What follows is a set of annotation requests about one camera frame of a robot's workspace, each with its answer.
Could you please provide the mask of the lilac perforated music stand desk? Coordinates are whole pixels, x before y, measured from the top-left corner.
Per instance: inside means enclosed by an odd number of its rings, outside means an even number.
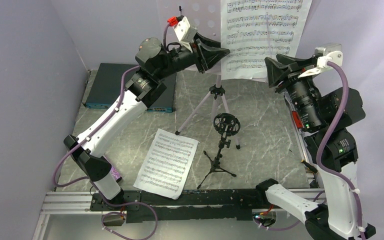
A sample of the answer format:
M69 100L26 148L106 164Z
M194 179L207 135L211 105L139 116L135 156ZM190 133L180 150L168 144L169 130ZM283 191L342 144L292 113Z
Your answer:
M190 52L193 35L221 41L221 3L223 0L158 0L157 10L163 41L179 42Z

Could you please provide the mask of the black microphone tripod with shockmount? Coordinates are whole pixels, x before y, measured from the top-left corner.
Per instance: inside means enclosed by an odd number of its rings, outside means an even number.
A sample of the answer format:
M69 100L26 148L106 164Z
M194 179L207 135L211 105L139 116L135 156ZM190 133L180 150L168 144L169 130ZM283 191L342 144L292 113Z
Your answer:
M236 174L220 167L220 159L223 157L222 149L224 148L228 149L231 145L231 140L228 139L228 137L235 136L239 132L241 128L240 121L230 113L226 113L226 112L219 113L214 117L213 126L214 126L214 129L217 131L217 133L220 134L218 151L214 158L211 158L205 150L203 151L203 154L210 161L210 170L205 175L202 182L197 186L196 188L197 190L199 190L202 187L202 184L204 183L206 178L212 173L228 173L232 177L237 176Z

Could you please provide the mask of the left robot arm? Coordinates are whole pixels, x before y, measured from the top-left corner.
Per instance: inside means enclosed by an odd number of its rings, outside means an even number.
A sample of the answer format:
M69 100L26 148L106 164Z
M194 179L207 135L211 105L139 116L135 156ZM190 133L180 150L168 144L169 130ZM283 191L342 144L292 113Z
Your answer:
M63 141L68 150L66 156L72 157L111 210L119 209L125 200L123 189L111 174L112 165L103 156L109 143L162 95L167 88L164 79L191 66L205 73L230 53L219 41L199 33L191 40L190 48L182 46L170 51L158 38L143 40L135 56L138 65L129 69L134 74L129 79L126 73L122 74L114 103L83 133L68 135Z

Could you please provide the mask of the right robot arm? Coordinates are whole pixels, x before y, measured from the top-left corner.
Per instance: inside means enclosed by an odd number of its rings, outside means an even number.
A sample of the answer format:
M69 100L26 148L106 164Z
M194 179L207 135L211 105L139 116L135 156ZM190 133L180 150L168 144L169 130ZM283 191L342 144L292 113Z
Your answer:
M289 95L300 129L307 133L306 150L322 180L326 203L309 201L272 178L256 186L256 203L287 211L314 240L371 238L376 228L363 218L357 144L348 131L366 114L360 93L349 87L341 67L342 53L318 53L308 59L278 54L264 62L269 86Z

